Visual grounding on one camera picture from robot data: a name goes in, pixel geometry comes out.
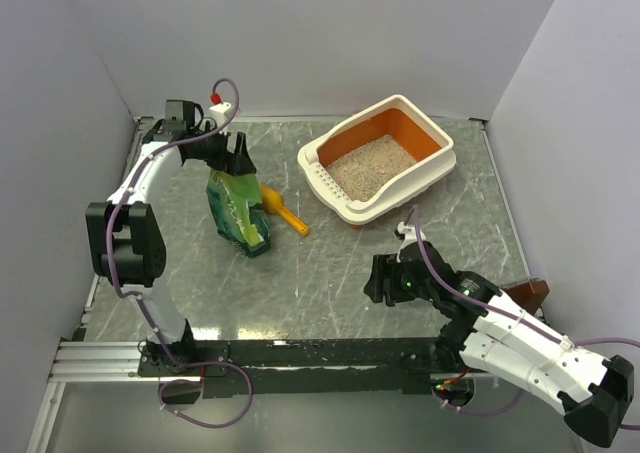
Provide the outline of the green litter bag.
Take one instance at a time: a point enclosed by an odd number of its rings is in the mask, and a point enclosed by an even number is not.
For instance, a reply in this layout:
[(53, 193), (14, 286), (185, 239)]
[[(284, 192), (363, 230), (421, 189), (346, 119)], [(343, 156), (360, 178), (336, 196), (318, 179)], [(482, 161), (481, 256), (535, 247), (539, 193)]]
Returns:
[(254, 258), (271, 247), (270, 223), (255, 173), (232, 176), (212, 170), (206, 187), (218, 234)]

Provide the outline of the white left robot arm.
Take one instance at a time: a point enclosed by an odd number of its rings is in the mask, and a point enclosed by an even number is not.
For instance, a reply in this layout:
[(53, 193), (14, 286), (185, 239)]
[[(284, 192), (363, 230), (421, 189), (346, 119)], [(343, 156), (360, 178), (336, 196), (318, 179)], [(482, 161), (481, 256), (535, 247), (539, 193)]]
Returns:
[(198, 352), (189, 321), (178, 311), (164, 272), (166, 245), (153, 205), (188, 160), (225, 173), (253, 172), (243, 139), (227, 146), (237, 103), (215, 100), (209, 110), (169, 100), (165, 115), (142, 136), (140, 151), (117, 190), (85, 211), (94, 272), (131, 301), (148, 327), (145, 354), (172, 373), (194, 369)]

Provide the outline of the yellow plastic scoop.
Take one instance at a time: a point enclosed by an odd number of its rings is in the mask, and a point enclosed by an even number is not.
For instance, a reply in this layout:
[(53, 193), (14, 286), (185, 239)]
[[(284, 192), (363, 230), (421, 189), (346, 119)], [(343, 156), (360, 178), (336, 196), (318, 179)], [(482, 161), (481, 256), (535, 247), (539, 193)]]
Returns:
[(261, 184), (260, 194), (264, 209), (268, 214), (280, 216), (302, 236), (307, 236), (310, 233), (309, 227), (285, 206), (282, 196), (276, 190)]

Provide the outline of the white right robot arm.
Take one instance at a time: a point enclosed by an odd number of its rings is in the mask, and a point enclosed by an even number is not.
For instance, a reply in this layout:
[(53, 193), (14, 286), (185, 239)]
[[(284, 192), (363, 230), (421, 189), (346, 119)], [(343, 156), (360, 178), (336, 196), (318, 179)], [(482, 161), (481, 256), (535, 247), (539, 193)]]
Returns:
[(436, 357), (441, 367), (491, 373), (538, 397), (582, 439), (612, 445), (634, 398), (634, 366), (584, 348), (521, 308), (491, 281), (455, 270), (427, 241), (378, 254), (364, 292), (394, 306), (424, 300), (448, 318)]

